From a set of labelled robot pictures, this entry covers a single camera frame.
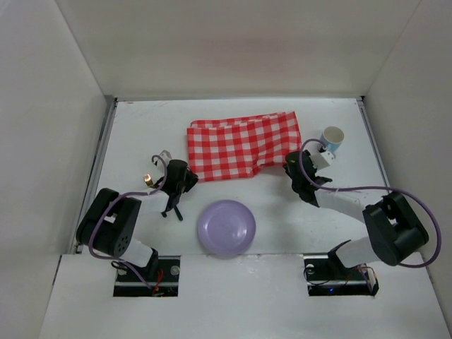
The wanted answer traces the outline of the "red white checkered cloth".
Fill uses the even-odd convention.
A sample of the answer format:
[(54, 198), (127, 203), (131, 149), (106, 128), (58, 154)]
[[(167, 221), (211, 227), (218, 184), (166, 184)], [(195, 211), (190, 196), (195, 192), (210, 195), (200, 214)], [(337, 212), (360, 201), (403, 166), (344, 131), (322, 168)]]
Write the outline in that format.
[(186, 134), (189, 166), (201, 182), (254, 177), (302, 145), (295, 112), (197, 120)]

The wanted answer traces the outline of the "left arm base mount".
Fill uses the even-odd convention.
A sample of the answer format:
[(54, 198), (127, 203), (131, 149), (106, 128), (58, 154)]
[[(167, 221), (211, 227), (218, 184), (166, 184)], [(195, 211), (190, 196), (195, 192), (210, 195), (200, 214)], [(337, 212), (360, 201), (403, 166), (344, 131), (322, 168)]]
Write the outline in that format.
[(145, 268), (112, 261), (116, 270), (114, 297), (177, 297), (180, 256), (161, 256), (155, 252)]

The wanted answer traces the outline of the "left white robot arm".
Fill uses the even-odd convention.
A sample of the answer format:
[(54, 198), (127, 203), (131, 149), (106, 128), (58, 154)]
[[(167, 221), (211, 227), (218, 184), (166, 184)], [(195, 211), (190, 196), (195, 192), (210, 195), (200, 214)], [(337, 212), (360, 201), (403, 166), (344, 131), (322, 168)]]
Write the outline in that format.
[(133, 237), (140, 209), (164, 217), (173, 210), (183, 220), (177, 205), (182, 194), (197, 184), (198, 176), (183, 160), (157, 155), (153, 162), (157, 177), (145, 175), (145, 190), (120, 194), (103, 188), (97, 193), (76, 231), (76, 241), (94, 257), (149, 268), (156, 260), (156, 250)]

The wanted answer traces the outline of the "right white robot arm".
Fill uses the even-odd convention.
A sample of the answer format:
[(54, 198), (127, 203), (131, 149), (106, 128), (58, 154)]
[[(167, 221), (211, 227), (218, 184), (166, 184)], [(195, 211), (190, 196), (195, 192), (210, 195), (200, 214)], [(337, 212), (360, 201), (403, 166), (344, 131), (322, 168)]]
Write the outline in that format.
[(292, 190), (304, 202), (334, 210), (365, 226), (367, 236), (347, 240), (328, 252), (337, 267), (354, 268), (375, 261), (398, 266), (429, 241), (425, 227), (402, 194), (330, 190), (326, 185), (332, 180), (316, 175), (314, 156), (307, 150), (286, 155), (283, 167), (292, 180)]

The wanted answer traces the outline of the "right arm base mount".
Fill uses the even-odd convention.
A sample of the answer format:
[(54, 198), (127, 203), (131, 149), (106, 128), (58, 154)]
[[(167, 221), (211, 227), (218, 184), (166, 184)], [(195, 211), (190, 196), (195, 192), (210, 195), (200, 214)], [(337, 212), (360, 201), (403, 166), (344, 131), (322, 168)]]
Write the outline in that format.
[(329, 252), (304, 255), (303, 276), (310, 297), (376, 296), (379, 281), (375, 270), (367, 264), (346, 268), (336, 255), (348, 242), (350, 240)]

